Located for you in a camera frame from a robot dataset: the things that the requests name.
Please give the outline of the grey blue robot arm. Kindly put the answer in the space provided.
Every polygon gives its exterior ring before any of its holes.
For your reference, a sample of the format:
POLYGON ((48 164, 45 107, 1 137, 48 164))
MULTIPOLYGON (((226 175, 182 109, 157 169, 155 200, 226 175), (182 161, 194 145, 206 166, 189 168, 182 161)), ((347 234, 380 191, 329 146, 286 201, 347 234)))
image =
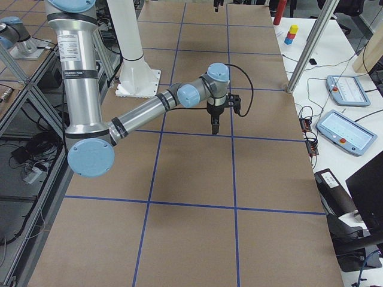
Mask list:
POLYGON ((219 117, 226 108, 240 112, 239 96, 229 93, 230 72, 223 63, 211 64, 190 83, 176 83, 157 91, 160 71, 144 60, 133 5, 128 1, 110 3, 115 32, 121 34, 122 21, 130 29, 120 40, 123 65, 121 96, 144 97, 145 102, 106 123, 102 119, 93 36, 98 29, 94 1, 46 1, 49 25, 57 35, 62 78, 66 89, 70 125, 65 132, 69 147, 68 164, 83 177, 101 176, 114 163, 114 146, 151 120, 175 110, 178 105, 192 108, 206 102, 211 115, 212 133, 219 130, 219 117))

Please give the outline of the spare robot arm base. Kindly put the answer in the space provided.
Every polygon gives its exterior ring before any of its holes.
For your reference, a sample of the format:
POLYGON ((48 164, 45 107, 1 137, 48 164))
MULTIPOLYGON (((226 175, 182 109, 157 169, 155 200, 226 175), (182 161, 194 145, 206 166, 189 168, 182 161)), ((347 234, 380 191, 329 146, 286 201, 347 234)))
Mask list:
POLYGON ((33 38, 16 16, 1 19, 1 45, 19 60, 36 60, 43 51, 53 48, 48 40, 33 38))

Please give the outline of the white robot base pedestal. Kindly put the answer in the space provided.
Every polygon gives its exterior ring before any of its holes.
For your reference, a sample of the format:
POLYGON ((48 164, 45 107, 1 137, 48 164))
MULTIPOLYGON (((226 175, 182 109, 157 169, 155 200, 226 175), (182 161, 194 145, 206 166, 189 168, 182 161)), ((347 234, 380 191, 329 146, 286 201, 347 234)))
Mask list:
POLYGON ((144 59, 133 1, 107 2, 123 59, 116 95, 153 97, 157 93, 161 71, 151 69, 144 59))

